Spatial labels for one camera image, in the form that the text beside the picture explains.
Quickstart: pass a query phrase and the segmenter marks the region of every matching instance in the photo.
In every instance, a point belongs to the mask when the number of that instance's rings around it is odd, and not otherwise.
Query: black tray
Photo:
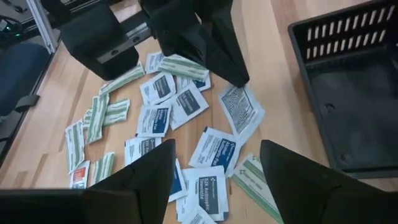
[[[330,166],[398,177],[398,1],[296,22],[289,35]]]

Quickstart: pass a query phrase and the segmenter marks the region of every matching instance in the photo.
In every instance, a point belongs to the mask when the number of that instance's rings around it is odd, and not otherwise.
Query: chair seat
[[[9,114],[18,100],[29,95],[50,54],[38,44],[21,43],[0,55],[0,116]]]

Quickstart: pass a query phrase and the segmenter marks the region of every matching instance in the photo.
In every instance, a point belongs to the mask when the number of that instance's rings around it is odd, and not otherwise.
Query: blue and white packet
[[[206,127],[188,164],[194,168],[223,166],[225,176],[229,177],[240,151],[232,134]]]
[[[124,142],[124,166],[141,158],[162,143],[162,138],[132,138]]]
[[[162,62],[163,58],[164,54],[162,53],[162,51],[149,53],[147,56],[147,63],[145,64],[146,74],[158,72],[160,63]]]
[[[160,72],[139,86],[144,105],[156,105],[174,96],[175,83],[172,74]]]
[[[180,93],[181,90],[184,89],[191,82],[193,82],[197,86],[199,91],[208,90],[211,87],[210,75],[207,76],[207,78],[204,82],[201,82],[198,80],[193,80],[191,78],[177,76],[177,93]]]
[[[209,107],[209,104],[193,82],[187,85],[180,93],[162,103],[162,105],[164,104],[172,105],[170,127],[173,131]]]
[[[177,199],[177,220],[183,222],[197,205],[214,221],[228,219],[229,208],[223,166],[183,169],[188,195]]]
[[[174,166],[174,183],[169,196],[169,202],[172,202],[178,198],[187,196],[187,187],[181,172],[181,167],[178,159],[175,159]]]
[[[164,137],[169,128],[171,110],[172,106],[168,103],[142,105],[136,137]]]

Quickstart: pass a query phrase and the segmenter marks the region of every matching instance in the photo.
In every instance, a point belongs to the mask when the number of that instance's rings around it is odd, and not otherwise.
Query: wooden tabletop
[[[314,115],[308,104],[299,68],[287,34],[295,21],[358,4],[364,0],[235,0],[233,22],[250,75],[249,86],[266,115],[243,147],[239,162],[250,152],[259,155],[261,139],[270,139],[321,164],[328,166]],[[141,10],[135,2],[113,7],[119,20]],[[137,46],[140,61],[159,50],[154,39]],[[115,152],[114,172],[124,167],[124,141],[134,136],[142,97],[139,85],[147,75],[118,91],[111,102],[131,99],[128,120],[103,129],[103,139],[85,147],[86,158],[93,163],[106,152]],[[227,82],[211,74],[212,88],[203,92],[210,105],[204,113],[166,138],[175,138],[182,168],[197,145],[205,126],[231,133],[217,94]],[[41,99],[28,112],[21,129],[0,169],[1,188],[68,187],[64,130],[82,119],[104,81],[72,58],[60,44],[41,84]],[[398,179],[366,180],[383,190],[398,189]],[[235,183],[228,180],[230,216],[227,223],[275,223]],[[167,207],[164,223],[176,223],[175,202]]]

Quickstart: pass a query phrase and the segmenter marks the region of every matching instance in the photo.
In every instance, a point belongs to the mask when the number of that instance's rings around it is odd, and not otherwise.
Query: red and white packet
[[[70,174],[70,185],[71,189],[86,189],[88,179],[88,169],[90,168],[90,162],[82,162],[73,173]]]

